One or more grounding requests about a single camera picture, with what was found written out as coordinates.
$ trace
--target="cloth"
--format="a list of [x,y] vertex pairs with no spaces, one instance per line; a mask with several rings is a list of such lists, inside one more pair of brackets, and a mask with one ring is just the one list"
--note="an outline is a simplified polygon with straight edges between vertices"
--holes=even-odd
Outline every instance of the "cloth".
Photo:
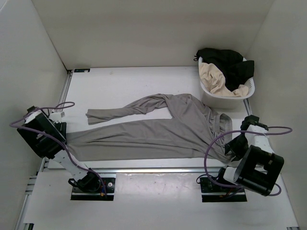
[[214,64],[201,63],[199,73],[201,82],[210,93],[225,97],[244,97],[248,94],[246,85],[239,85],[238,89],[229,91],[225,86],[224,74]]
[[238,52],[228,49],[218,50],[204,48],[197,51],[197,60],[202,57],[203,62],[214,64],[225,76],[225,86],[234,91],[254,76],[254,61],[243,61]]
[[[195,158],[204,156],[215,137],[232,130],[227,115],[219,115],[190,94],[151,95],[120,109],[89,109],[86,115],[91,125],[165,107],[171,119],[133,121],[68,133],[68,148],[80,161]],[[234,154],[224,155],[224,145],[231,139],[231,134],[219,139],[209,155],[230,162]]]

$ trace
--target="white plastic basket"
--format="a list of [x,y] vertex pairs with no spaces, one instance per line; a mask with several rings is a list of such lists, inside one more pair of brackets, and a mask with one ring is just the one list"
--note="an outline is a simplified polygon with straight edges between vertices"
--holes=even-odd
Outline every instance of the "white plastic basket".
[[[202,63],[202,57],[198,59],[198,65]],[[211,107],[211,108],[225,108],[225,109],[230,109],[230,108],[236,108],[238,107],[244,99],[251,97],[254,92],[255,92],[255,83],[253,78],[248,79],[244,85],[248,87],[248,94],[245,97],[223,97],[223,96],[218,96],[210,93],[208,90],[206,90],[206,87],[204,84],[201,82],[201,89],[203,91],[201,101]]]

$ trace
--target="white wall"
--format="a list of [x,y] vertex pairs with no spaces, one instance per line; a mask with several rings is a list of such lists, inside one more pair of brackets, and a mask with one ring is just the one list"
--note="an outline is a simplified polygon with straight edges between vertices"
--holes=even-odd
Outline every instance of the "white wall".
[[273,137],[297,220],[307,229],[307,1],[276,0],[247,58],[255,60],[252,110],[268,125],[293,128]]
[[66,70],[31,0],[9,0],[0,11],[0,228],[13,229],[40,158],[9,123],[32,105],[55,105]]
[[245,54],[273,0],[33,0],[67,69],[190,66],[197,50]]

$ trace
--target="beige clothing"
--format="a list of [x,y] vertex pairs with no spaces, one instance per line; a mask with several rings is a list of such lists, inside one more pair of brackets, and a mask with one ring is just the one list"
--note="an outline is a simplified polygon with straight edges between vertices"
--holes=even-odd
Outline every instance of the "beige clothing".
[[246,85],[239,85],[238,89],[229,91],[225,86],[224,74],[214,64],[201,63],[199,73],[201,82],[212,94],[224,97],[244,97],[248,94]]

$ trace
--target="white floor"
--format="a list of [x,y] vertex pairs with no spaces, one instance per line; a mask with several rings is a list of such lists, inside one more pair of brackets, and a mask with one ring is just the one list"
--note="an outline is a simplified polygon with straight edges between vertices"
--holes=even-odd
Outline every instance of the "white floor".
[[[197,67],[105,68],[89,73],[74,73],[66,101],[76,106],[66,109],[68,131],[110,125],[140,119],[170,118],[167,109],[147,115],[132,115],[88,126],[88,108],[119,108],[155,93],[191,93],[201,97]],[[247,116],[244,105],[221,111],[239,129]],[[203,159],[156,159],[86,162],[96,169],[199,168]],[[220,167],[210,159],[209,167]],[[115,199],[112,202],[70,201],[69,173],[56,170],[49,162],[48,171],[40,172],[25,215],[25,223],[34,230],[279,230],[295,227],[297,222],[281,177],[283,192],[277,197],[263,197],[247,191],[244,203],[202,203],[199,173],[117,173]]]

